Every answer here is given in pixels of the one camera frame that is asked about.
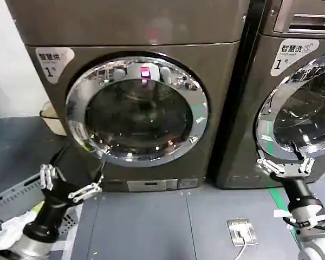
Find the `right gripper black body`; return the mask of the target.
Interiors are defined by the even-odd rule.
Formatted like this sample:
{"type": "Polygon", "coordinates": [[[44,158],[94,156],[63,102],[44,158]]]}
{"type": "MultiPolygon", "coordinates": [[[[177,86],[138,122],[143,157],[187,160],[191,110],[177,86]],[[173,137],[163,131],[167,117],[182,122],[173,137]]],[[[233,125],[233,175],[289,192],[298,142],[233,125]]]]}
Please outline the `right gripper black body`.
{"type": "Polygon", "coordinates": [[[312,194],[306,178],[309,174],[299,172],[299,164],[278,164],[285,169],[283,174],[270,173],[270,178],[282,184],[289,199],[288,210],[292,215],[316,215],[321,211],[321,202],[312,194]]]}

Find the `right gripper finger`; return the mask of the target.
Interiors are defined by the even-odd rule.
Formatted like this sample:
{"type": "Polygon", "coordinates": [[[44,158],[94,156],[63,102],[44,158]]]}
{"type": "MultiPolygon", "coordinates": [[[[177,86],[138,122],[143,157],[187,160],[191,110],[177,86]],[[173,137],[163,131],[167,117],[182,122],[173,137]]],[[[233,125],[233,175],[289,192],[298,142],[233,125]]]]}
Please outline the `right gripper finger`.
{"type": "Polygon", "coordinates": [[[290,142],[294,153],[296,154],[296,156],[302,160],[302,163],[299,167],[299,172],[300,173],[306,173],[306,174],[311,174],[312,171],[312,167],[315,163],[315,159],[312,157],[308,157],[303,150],[301,150],[297,144],[294,141],[290,142]]]}
{"type": "Polygon", "coordinates": [[[285,173],[285,169],[282,166],[280,166],[266,158],[257,159],[257,163],[261,166],[264,166],[270,172],[274,172],[275,174],[285,173]]]}

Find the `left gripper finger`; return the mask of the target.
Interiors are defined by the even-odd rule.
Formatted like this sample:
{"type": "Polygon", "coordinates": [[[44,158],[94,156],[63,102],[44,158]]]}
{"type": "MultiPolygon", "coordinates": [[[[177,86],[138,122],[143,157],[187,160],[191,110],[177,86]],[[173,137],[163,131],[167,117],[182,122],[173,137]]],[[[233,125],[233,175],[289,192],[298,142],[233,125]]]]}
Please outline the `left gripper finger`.
{"type": "Polygon", "coordinates": [[[80,201],[87,200],[90,197],[102,192],[101,184],[104,179],[104,175],[103,175],[102,171],[103,171],[105,164],[106,164],[106,161],[101,163],[101,165],[97,169],[96,178],[92,183],[90,183],[74,192],[70,192],[68,194],[68,199],[71,199],[73,203],[77,204],[80,201]]]}
{"type": "Polygon", "coordinates": [[[65,144],[49,160],[40,166],[40,183],[42,190],[77,190],[79,186],[67,181],[56,163],[62,159],[68,148],[65,144]]]}

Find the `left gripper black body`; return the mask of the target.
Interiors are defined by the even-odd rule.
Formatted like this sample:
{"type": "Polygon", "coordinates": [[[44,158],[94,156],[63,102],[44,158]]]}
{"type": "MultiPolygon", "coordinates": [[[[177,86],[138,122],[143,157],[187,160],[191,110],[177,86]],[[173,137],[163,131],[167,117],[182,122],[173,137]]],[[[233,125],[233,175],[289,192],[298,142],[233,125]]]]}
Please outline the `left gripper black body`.
{"type": "Polygon", "coordinates": [[[55,180],[51,190],[43,188],[44,204],[35,220],[24,227],[23,234],[38,242],[56,242],[64,215],[69,208],[78,205],[68,195],[78,189],[78,186],[61,179],[55,180]]]}

